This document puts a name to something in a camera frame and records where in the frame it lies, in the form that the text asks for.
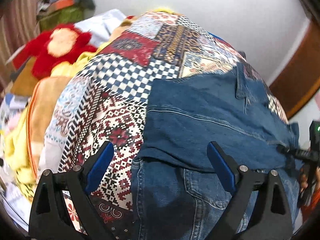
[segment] green basket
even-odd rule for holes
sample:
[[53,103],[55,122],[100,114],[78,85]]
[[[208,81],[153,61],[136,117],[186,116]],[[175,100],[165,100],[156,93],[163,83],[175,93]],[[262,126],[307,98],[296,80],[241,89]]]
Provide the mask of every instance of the green basket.
[[84,20],[83,9],[75,5],[57,10],[46,16],[38,16],[41,32],[51,30],[60,23],[76,23],[82,20]]

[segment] checkered pattern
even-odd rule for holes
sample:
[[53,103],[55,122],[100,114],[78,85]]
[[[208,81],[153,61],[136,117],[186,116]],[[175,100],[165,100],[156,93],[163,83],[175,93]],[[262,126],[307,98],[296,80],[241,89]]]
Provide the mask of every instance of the checkered pattern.
[[155,78],[177,78],[179,67],[154,58],[142,67],[116,53],[97,57],[79,75],[92,73],[95,82],[110,88],[124,98],[146,102]]
[[178,25],[182,25],[185,27],[188,27],[198,33],[200,33],[202,36],[205,36],[208,39],[213,39],[212,35],[210,35],[207,31],[205,31],[200,26],[194,24],[192,21],[190,21],[187,17],[180,15],[177,20]]
[[75,160],[71,162],[71,165],[70,163],[66,163],[65,160],[70,158],[70,153],[78,152],[79,145],[88,130],[86,124],[91,122],[94,114],[94,111],[89,112],[87,109],[96,109],[102,90],[102,87],[92,83],[90,85],[90,89],[83,98],[83,101],[81,102],[76,116],[71,124],[69,135],[63,149],[58,172],[67,171],[75,165]]
[[287,116],[284,112],[284,109],[282,108],[278,98],[275,96],[268,94],[268,99],[269,99],[269,104],[268,108],[272,113],[275,113],[276,115],[279,116],[279,118],[284,122],[284,123],[289,123]]

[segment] brown cloth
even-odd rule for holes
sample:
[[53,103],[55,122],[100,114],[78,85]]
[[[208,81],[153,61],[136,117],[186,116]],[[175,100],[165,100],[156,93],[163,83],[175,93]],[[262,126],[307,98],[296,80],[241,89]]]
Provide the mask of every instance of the brown cloth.
[[31,57],[28,60],[26,66],[13,83],[13,86],[10,90],[12,94],[25,97],[32,96],[33,90],[38,83],[38,80],[31,74],[31,70],[35,61],[35,57]]
[[71,77],[53,76],[40,80],[27,112],[27,146],[32,173],[36,178],[44,134],[50,124],[57,100]]

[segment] orange cloth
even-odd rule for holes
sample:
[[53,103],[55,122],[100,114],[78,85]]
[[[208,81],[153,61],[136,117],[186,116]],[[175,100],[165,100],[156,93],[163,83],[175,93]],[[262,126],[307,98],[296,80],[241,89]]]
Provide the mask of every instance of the orange cloth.
[[36,178],[45,130],[50,124],[54,107],[71,77],[54,76],[40,80],[31,97],[26,120],[27,147],[30,166]]
[[305,222],[307,218],[309,217],[311,211],[316,207],[318,201],[320,199],[320,189],[315,191],[312,195],[311,203],[309,206],[302,206],[301,212],[302,212],[302,220]]
[[55,12],[57,10],[63,9],[65,7],[74,5],[75,0],[58,0],[52,4],[50,4],[50,6],[47,8],[47,12],[46,15]]

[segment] striped curtain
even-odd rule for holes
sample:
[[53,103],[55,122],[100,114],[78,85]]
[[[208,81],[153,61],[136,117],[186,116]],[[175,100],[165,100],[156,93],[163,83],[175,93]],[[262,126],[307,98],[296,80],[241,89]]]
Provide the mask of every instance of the striped curtain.
[[12,0],[0,20],[0,91],[14,71],[5,62],[22,45],[39,35],[36,21],[37,0]]

